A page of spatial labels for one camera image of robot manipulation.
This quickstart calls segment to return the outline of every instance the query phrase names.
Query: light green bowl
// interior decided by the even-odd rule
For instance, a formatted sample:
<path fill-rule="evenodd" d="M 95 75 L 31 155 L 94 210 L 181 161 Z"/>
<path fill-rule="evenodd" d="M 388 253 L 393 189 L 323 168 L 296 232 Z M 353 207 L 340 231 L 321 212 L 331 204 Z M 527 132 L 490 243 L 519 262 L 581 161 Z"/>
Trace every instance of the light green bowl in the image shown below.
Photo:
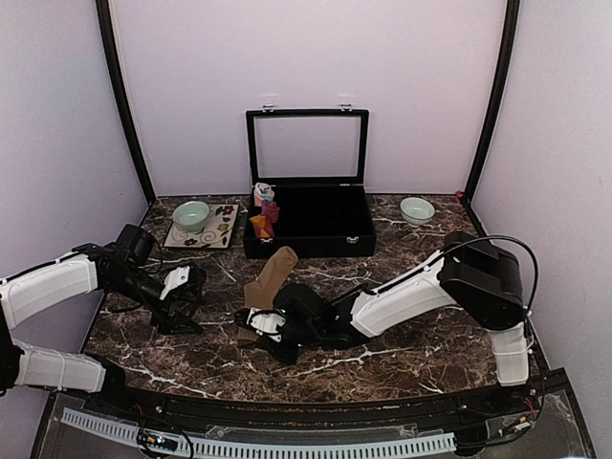
<path fill-rule="evenodd" d="M 201 201 L 189 201 L 181 204 L 172 212 L 172 221 L 179 231 L 198 232 L 207 223 L 210 208 Z"/>
<path fill-rule="evenodd" d="M 436 213 L 435 207 L 425 199 L 405 198 L 400 204 L 402 217 L 412 228 L 420 227 L 431 221 Z"/>

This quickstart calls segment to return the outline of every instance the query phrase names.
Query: wire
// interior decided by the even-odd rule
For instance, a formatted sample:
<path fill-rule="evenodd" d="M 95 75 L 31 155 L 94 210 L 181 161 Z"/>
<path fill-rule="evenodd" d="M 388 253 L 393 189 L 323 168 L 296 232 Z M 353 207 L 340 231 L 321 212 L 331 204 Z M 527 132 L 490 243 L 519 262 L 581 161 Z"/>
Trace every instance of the wire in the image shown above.
<path fill-rule="evenodd" d="M 155 274 L 159 274 L 162 272 L 162 268 L 164 267 L 164 254 L 162 253 L 162 245 L 160 244 L 160 241 L 157 240 L 157 237 L 155 237 L 153 234 L 149 233 L 149 235 L 153 238 L 153 240 L 155 241 L 155 245 L 157 246 L 157 251 L 160 253 L 160 264 L 157 267 L 157 271 L 155 271 Z"/>
<path fill-rule="evenodd" d="M 149 302 L 149 300 L 146 298 L 146 296 L 144 295 L 144 293 L 142 292 L 142 290 L 138 287 L 139 282 L 138 279 L 136 278 L 136 276 L 134 275 L 133 269 L 131 268 L 131 266 L 126 263 L 124 260 L 122 260 L 120 257 L 116 256 L 114 253 L 112 253 L 111 251 L 108 251 L 104 248 L 98 247 L 98 246 L 93 246 L 91 248 L 88 249 L 91 253 L 97 253 L 101 256 L 107 257 L 109 259 L 115 260 L 116 262 L 118 262 L 120 264 L 120 266 L 124 269 L 124 274 L 125 276 L 132 282 L 132 285 L 134 286 L 134 290 L 136 291 L 137 296 L 139 297 L 141 303 L 151 312 L 151 315 L 157 319 L 160 323 L 166 324 L 170 327 L 176 326 L 176 325 L 184 325 L 184 324 L 190 324 L 190 322 L 192 322 L 192 320 L 190 319 L 190 316 L 184 316 L 182 311 L 176 311 L 175 312 L 175 317 L 177 318 L 169 318 L 169 317 L 165 317 L 162 313 L 160 313 L 159 311 L 157 311 L 156 308 L 151 306 L 151 303 Z M 197 275 L 200 275 L 200 278 L 202 279 L 202 273 L 198 270 L 197 271 Z M 201 291 L 201 284 L 199 284 L 199 290 L 198 290 L 198 294 L 196 294 L 196 302 L 199 302 L 201 300 L 201 295 L 202 295 L 202 291 Z M 135 311 L 139 309 L 138 307 L 134 307 L 132 308 L 126 308 L 126 310 L 124 312 L 129 312 L 129 311 Z M 197 310 L 197 304 L 192 306 L 193 309 L 193 314 L 195 313 L 195 310 Z"/>
<path fill-rule="evenodd" d="M 528 314 L 531 312 L 532 305 L 534 304 L 534 298 L 536 297 L 537 282 L 539 280 L 539 267 L 538 267 L 538 264 L 537 264 L 537 258 L 536 258 L 536 254 L 534 253 L 534 251 L 532 251 L 532 249 L 526 243 L 521 241 L 520 239 L 516 239 L 515 237 L 504 236 L 504 235 L 491 235 L 491 236 L 477 237 L 475 239 L 471 239 L 470 241 L 462 242 L 461 244 L 457 244 L 455 246 L 450 247 L 446 251 L 443 251 L 438 256 L 436 256 L 426 266 L 428 268 L 431 268 L 438 261 L 440 261 L 441 259 L 443 259 L 446 256 L 450 255 L 454 251 L 458 251 L 459 249 L 463 249 L 464 247 L 470 246 L 472 244 L 476 244 L 478 242 L 483 242 L 483 241 L 508 241 L 508 242 L 512 242 L 512 243 L 522 247 L 531 256 L 532 262 L 534 264 L 534 284 L 533 284 L 532 292 L 531 292 L 531 294 L 529 296 L 529 300 L 527 301 L 527 305 L 526 305 L 526 308 L 525 308 L 524 320 L 526 320 Z M 425 270 L 425 267 L 422 267 L 421 269 L 419 269 L 417 271 L 414 271 L 412 273 L 409 273 L 406 276 L 398 279 L 396 282 L 393 282 L 392 284 L 388 284 L 388 285 L 386 285 L 384 287 L 381 287 L 379 290 L 374 291 L 373 293 L 375 295 L 383 294 L 383 293 L 393 289 L 394 287 L 398 286 L 399 284 L 406 282 L 409 278 L 414 277 L 415 275 L 417 275 L 419 273 L 422 273 L 424 270 Z"/>
<path fill-rule="evenodd" d="M 533 336 L 536 335 L 536 332 L 534 331 L 534 328 L 531 324 L 531 321 L 528 321 L 529 324 L 529 328 L 531 330 L 531 333 Z M 540 377 L 540 398 L 541 401 L 539 403 L 539 410 L 537 411 L 537 413 L 534 415 L 534 406 L 532 404 L 531 401 L 529 401 L 528 406 L 531 409 L 531 413 L 532 416 L 534 418 L 532 426 L 529 428 L 525 428 L 523 430 L 519 430 L 517 433 L 512 433 L 512 434 L 506 434 L 506 435 L 496 435 L 496 436 L 492 436 L 486 440 L 482 440 L 479 442 L 457 442 L 457 447 L 461 447 L 461 448 L 490 448 L 490 447 L 499 447 L 502 445 L 508 445 L 509 443 L 515 442 L 516 440 L 518 440 L 519 438 L 522 438 L 523 435 L 525 435 L 528 431 L 530 431 L 532 428 L 534 428 L 534 426 L 537 424 L 537 421 L 539 420 L 540 416 L 542 415 L 542 412 L 544 411 L 544 404 L 545 404 L 545 400 L 546 400 L 546 386 L 545 386 L 545 377 L 544 377 L 544 371 L 542 369 L 542 367 L 539 364 L 539 361 L 537 360 L 537 357 L 534 353 L 532 353 L 532 356 L 534 358 L 535 361 L 535 365 L 537 366 L 537 372 L 539 373 L 539 377 Z M 507 435 L 512 435 L 512 437 L 507 438 L 505 440 L 499 440 L 501 438 L 503 438 L 504 436 Z"/>
<path fill-rule="evenodd" d="M 105 402 L 102 399 L 97 399 L 97 402 L 100 402 L 101 404 L 105 404 L 106 406 L 115 409 L 119 413 L 126 414 L 128 416 L 134 416 L 134 413 L 132 413 L 131 411 L 127 411 L 126 409 L 122 409 L 122 408 L 119 408 L 117 406 L 114 406 L 113 404 L 109 404 L 108 402 Z M 180 434 L 183 438 L 185 438 L 185 440 L 187 441 L 187 444 L 189 445 L 189 458 L 188 459 L 193 459 L 193 456 L 195 454 L 195 449 L 193 447 L 193 442 L 191 441 L 191 439 L 185 433 L 184 430 L 182 430 L 180 427 L 170 423 L 169 421 L 165 421 L 164 419 L 159 419 L 159 418 L 156 418 L 154 416 L 149 416 L 147 414 L 144 414 L 144 411 L 142 410 L 142 408 L 141 408 L 141 406 L 139 404 L 135 404 L 135 407 L 140 412 L 142 426 L 144 426 L 144 421 L 145 420 L 157 422 L 157 423 L 160 423 L 160 424 L 163 424 L 163 425 L 169 427 L 171 430 L 173 430 L 174 432 Z"/>
<path fill-rule="evenodd" d="M 106 311 L 108 311 L 111 314 L 131 313 L 133 311 L 138 311 L 141 307 L 142 305 L 140 303 L 137 303 L 134 306 L 128 306 L 126 308 L 118 308 L 118 309 L 112 309 L 112 308 L 109 308 L 108 305 L 106 305 Z"/>
<path fill-rule="evenodd" d="M 335 297 L 334 299 L 332 299 L 331 301 L 328 301 L 329 304 L 336 304 L 339 303 L 341 301 L 343 301 L 344 299 L 348 298 L 350 295 L 355 294 L 356 292 L 366 292 L 368 295 L 375 295 L 376 293 L 372 293 L 371 291 L 369 291 L 367 289 L 367 283 L 362 283 L 360 285 L 358 285 L 357 287 L 353 287 L 351 290 L 349 290 L 348 292 L 344 292 L 342 295 Z"/>

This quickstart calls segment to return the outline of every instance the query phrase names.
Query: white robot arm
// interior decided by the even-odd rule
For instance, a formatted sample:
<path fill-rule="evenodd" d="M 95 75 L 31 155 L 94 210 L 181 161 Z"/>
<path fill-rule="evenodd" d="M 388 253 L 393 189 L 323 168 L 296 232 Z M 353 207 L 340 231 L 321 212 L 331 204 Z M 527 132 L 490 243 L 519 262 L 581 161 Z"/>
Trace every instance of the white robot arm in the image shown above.
<path fill-rule="evenodd" d="M 289 284 L 278 293 L 273 311 L 241 310 L 236 322 L 266 337 L 278 360 L 295 363 L 300 347 L 352 347 L 427 311 L 459 305 L 488 330 L 499 383 L 524 384 L 529 346 L 518 262 L 489 242 L 450 250 L 473 239 L 452 233 L 441 250 L 408 273 L 333 302 L 305 285 Z"/>
<path fill-rule="evenodd" d="M 165 284 L 139 266 L 154 239 L 146 231 L 128 225 L 114 243 L 105 247 L 80 246 L 54 261 L 0 279 L 0 391 L 14 385 L 100 392 L 107 370 L 120 370 L 104 359 L 58 352 L 11 338 L 11 330 L 24 320 L 68 298 L 103 289 L 126 295 L 147 306 L 152 324 L 160 333 L 199 333 L 190 317 L 200 302 L 204 273 L 196 267 L 178 267 Z M 172 308 L 189 304 L 189 312 Z"/>

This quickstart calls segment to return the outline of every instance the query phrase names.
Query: plastic cable channel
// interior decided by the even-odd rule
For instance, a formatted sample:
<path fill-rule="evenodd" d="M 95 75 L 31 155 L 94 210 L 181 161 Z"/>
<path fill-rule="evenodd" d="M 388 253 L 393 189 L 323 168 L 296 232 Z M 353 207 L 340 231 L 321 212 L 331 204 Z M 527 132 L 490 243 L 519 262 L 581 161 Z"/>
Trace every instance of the plastic cable channel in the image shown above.
<path fill-rule="evenodd" d="M 98 437 L 136 448 L 138 426 L 127 421 L 113 421 L 91 413 L 64 408 L 61 423 L 79 430 L 92 433 Z M 179 443 L 177 457 L 189 456 L 189 445 L 185 438 L 174 433 L 149 430 L 154 434 L 162 434 Z M 195 458 L 248 458 L 248 459 L 401 459 L 411 457 L 426 457 L 433 454 L 452 452 L 456 450 L 454 434 L 443 433 L 421 438 L 395 440 L 379 443 L 364 443 L 356 445 L 258 445 L 254 443 L 233 443 L 210 440 L 198 436 L 190 436 Z M 160 453 L 168 453 L 161 448 L 150 447 Z"/>

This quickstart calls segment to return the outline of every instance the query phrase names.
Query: brown sock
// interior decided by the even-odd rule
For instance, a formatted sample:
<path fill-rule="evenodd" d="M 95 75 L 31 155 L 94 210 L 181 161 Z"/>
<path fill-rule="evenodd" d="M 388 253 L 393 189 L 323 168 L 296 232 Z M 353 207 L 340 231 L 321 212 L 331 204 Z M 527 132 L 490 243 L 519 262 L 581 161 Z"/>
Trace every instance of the brown sock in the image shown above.
<path fill-rule="evenodd" d="M 273 300 L 297 263 L 290 247 L 281 247 L 270 257 L 261 274 L 245 285 L 245 308 L 271 310 Z M 254 347 L 261 337 L 251 330 L 238 330 L 238 347 Z"/>

